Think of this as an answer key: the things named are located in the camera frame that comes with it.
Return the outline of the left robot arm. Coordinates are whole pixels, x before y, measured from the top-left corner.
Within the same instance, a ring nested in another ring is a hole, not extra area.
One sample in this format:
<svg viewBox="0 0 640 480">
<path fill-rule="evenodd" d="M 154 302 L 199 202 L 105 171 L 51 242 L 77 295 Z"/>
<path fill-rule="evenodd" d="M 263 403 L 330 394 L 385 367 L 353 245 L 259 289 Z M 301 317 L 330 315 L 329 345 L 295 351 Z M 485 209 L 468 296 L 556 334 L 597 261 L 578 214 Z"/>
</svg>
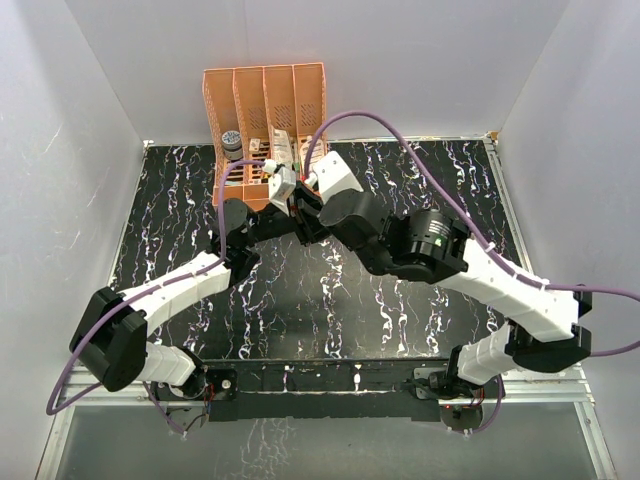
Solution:
<svg viewBox="0 0 640 480">
<path fill-rule="evenodd" d="M 237 198 L 217 210 L 210 247 L 188 263 L 139 287 L 110 287 L 91 297 L 69 349 L 110 392 L 133 381 L 164 383 L 186 399 L 200 396 L 207 376 L 186 348 L 157 345 L 149 336 L 202 299 L 241 283 L 258 263 L 256 244 L 295 234 L 309 245 L 327 237 L 318 221 L 321 195 L 297 183 L 288 199 L 254 211 Z"/>
</svg>

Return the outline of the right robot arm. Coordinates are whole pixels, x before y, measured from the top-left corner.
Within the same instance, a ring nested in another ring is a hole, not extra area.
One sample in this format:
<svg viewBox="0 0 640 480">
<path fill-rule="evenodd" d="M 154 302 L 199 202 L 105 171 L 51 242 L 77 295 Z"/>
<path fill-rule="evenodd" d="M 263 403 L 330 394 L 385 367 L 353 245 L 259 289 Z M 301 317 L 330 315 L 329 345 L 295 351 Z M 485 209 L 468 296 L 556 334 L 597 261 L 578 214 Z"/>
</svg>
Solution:
<svg viewBox="0 0 640 480">
<path fill-rule="evenodd" d="M 592 353 L 592 334 L 578 324 L 589 301 L 506 273 L 458 220 L 426 209 L 398 217 L 373 194 L 348 189 L 325 203 L 319 222 L 370 274 L 451 289 L 505 317 L 489 336 L 453 349 L 446 373 L 432 379 L 443 395 L 469 396 L 518 367 L 557 373 Z"/>
</svg>

